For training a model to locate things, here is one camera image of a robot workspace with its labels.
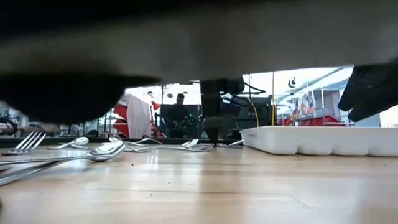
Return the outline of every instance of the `wooden table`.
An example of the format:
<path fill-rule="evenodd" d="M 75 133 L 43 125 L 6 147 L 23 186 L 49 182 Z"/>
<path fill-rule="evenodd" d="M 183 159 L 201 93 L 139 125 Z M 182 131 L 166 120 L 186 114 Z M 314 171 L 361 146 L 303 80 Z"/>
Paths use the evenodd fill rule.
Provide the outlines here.
<path fill-rule="evenodd" d="M 125 152 L 109 162 L 53 167 L 1 187 L 0 195 L 0 223 L 7 224 L 397 223 L 398 162 L 248 148 Z"/>

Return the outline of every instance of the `man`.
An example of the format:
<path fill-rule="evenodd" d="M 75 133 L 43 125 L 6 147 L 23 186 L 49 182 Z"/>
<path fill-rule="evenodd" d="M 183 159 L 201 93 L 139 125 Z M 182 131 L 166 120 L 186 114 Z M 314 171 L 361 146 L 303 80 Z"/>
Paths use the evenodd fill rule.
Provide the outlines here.
<path fill-rule="evenodd" d="M 186 116 L 189 115 L 188 108 L 184 107 L 184 94 L 179 93 L 177 95 L 177 103 L 171 106 L 167 113 L 168 127 L 169 127 L 169 138 L 183 138 L 183 129 L 176 128 Z"/>

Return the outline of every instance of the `silverware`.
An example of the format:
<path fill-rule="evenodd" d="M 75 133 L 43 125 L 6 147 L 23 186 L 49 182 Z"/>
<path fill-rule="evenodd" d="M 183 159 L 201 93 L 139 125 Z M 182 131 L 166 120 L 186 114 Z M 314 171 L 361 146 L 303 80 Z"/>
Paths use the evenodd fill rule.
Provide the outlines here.
<path fill-rule="evenodd" d="M 10 150 L 8 152 L 2 152 L 1 154 L 4 156 L 15 156 L 30 153 L 43 141 L 46 135 L 46 133 L 31 132 L 13 150 Z"/>
<path fill-rule="evenodd" d="M 104 144 L 83 156 L 0 161 L 0 166 L 11 165 L 11 164 L 26 164 L 33 162 L 70 161 L 75 159 L 89 159 L 95 162 L 107 161 L 120 155 L 120 153 L 123 152 L 123 149 L 124 149 L 124 143 L 122 141 L 118 141 L 118 142 L 111 142 L 109 144 Z"/>
<path fill-rule="evenodd" d="M 0 166 L 0 172 L 4 172 L 6 170 L 9 170 L 11 166 Z"/>
<path fill-rule="evenodd" d="M 68 147 L 68 146 L 84 149 L 86 147 L 82 147 L 82 146 L 87 144 L 88 141 L 89 140 L 87 137 L 80 137 L 80 138 L 76 138 L 75 140 L 71 141 L 70 143 L 62 144 L 62 145 L 56 146 L 56 147 L 49 147 L 48 150 L 63 149 L 64 147 Z"/>
<path fill-rule="evenodd" d="M 244 142 L 244 140 L 242 139 L 242 140 L 233 142 L 233 143 L 228 144 L 228 145 L 227 145 L 227 144 L 223 144 L 223 143 L 219 143 L 219 144 L 217 144 L 217 147 L 227 147 L 227 148 L 231 148 L 231 147 L 240 146 L 243 142 Z"/>
<path fill-rule="evenodd" d="M 23 177 L 38 173 L 40 171 L 49 169 L 51 167 L 63 164 L 64 162 L 72 161 L 74 159 L 89 159 L 95 162 L 103 162 L 115 158 L 123 152 L 124 144 L 121 141 L 113 142 L 112 144 L 107 144 L 104 146 L 97 147 L 96 149 L 90 151 L 85 156 L 78 157 L 64 157 L 64 158 L 51 158 L 47 159 L 47 163 L 40 164 L 33 167 L 28 167 L 26 169 L 17 170 L 8 174 L 0 175 L 0 186 L 10 184 L 14 181 L 20 180 Z M 29 162 L 43 162 L 41 160 L 28 160 Z"/>
<path fill-rule="evenodd" d="M 142 142 L 147 142 L 147 141 L 152 141 L 154 143 L 157 143 L 157 145 L 153 146 L 153 145 L 141 144 Z M 155 139 L 151 139 L 151 138 L 145 138 L 138 142 L 124 141 L 124 143 L 133 152 L 149 152 L 149 151 L 153 151 L 156 149 L 174 149 L 174 150 L 183 150 L 183 151 L 191 151 L 191 152 L 208 152 L 208 150 L 192 148 L 194 145 L 198 144 L 198 141 L 199 141 L 198 139 L 193 139 L 191 141 L 183 143 L 180 146 L 163 145 L 161 142 L 156 141 Z"/>

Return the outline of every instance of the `wire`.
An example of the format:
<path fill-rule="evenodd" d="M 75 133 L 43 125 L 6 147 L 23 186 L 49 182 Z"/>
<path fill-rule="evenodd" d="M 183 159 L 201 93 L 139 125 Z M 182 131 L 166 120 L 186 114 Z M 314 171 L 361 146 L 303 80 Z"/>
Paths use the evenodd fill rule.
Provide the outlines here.
<path fill-rule="evenodd" d="M 255 95 L 258 95 L 258 94 L 261 94 L 261 93 L 265 93 L 266 91 L 265 90 L 262 90 L 262 89 L 259 89 L 259 88 L 256 88 L 256 87 L 253 87 L 253 86 L 251 86 L 250 84 L 248 84 L 248 83 L 246 83 L 246 82 L 244 82 L 244 84 L 245 85 L 247 85 L 250 89 L 253 89 L 253 90 L 257 90 L 258 92 L 252 92 L 252 91 L 250 91 L 250 89 L 249 89 L 249 92 L 242 92 L 242 93 L 240 93 L 240 94 L 255 94 Z"/>
<path fill-rule="evenodd" d="M 151 124 L 151 122 L 149 121 L 149 122 L 148 122 L 148 125 L 145 127 L 144 134 L 145 134 L 145 132 L 147 132 L 148 127 L 149 127 L 150 124 Z"/>
<path fill-rule="evenodd" d="M 275 95 L 274 95 L 274 75 L 275 75 L 275 72 L 272 72 L 272 103 L 271 103 L 271 106 L 272 106 L 272 120 L 271 120 L 271 126 L 273 126 L 273 125 L 275 125 L 274 124 L 274 120 L 275 120 L 275 106 L 276 105 L 272 105 L 273 103 L 275 103 Z"/>
<path fill-rule="evenodd" d="M 257 127 L 259 127 L 259 116 L 257 114 L 257 109 L 256 109 L 256 107 L 254 106 L 254 103 L 251 100 L 250 100 L 250 103 L 251 103 L 251 106 L 253 107 L 254 114 L 256 115 Z"/>
<path fill-rule="evenodd" d="M 240 103 L 235 99 L 243 100 L 246 102 L 246 104 Z M 240 107 L 247 107 L 250 105 L 250 100 L 248 100 L 246 97 L 240 97 L 240 96 L 235 96 L 235 95 L 232 97 L 232 99 L 229 99 L 227 97 L 222 97 L 222 100 L 226 100 L 226 101 L 228 101 L 234 105 L 240 106 Z"/>
<path fill-rule="evenodd" d="M 0 117 L 0 123 L 5 124 L 7 126 L 7 129 L 9 127 L 8 124 L 11 124 L 12 127 L 12 131 L 10 133 L 0 133 L 0 135 L 3 134 L 13 135 L 18 132 L 18 125 L 15 122 L 13 122 L 11 119 Z"/>

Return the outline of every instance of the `white plastic tray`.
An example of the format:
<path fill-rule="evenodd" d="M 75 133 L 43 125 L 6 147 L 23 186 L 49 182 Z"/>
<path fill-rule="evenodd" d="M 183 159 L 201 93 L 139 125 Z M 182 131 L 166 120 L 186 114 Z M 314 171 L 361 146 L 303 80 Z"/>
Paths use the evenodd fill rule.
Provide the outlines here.
<path fill-rule="evenodd" d="M 398 128 L 264 126 L 241 134 L 245 146 L 273 154 L 398 156 Z"/>

